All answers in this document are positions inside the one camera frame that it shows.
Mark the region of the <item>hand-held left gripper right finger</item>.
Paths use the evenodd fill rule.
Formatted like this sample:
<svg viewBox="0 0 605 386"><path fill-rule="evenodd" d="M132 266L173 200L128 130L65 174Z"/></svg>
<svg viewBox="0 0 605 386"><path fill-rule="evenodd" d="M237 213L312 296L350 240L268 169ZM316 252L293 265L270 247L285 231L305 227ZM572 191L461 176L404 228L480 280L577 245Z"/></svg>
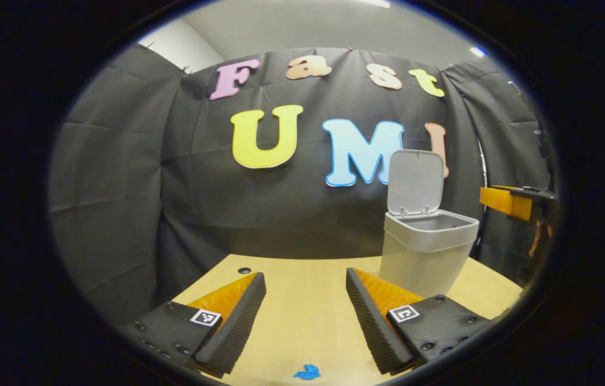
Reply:
<svg viewBox="0 0 605 386"><path fill-rule="evenodd" d="M421 298L353 267L346 270L345 287L382 374L435 361L491 323L446 295Z"/></svg>

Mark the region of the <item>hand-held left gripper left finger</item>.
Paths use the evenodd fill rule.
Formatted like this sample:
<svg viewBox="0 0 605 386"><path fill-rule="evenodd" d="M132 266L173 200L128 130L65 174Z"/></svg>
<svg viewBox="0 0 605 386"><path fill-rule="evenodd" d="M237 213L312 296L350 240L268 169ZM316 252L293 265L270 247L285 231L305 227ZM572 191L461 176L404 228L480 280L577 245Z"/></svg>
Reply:
<svg viewBox="0 0 605 386"><path fill-rule="evenodd" d="M124 331L178 366L221 378L241 357L266 293L264 274L250 273L187 305L168 301Z"/></svg>

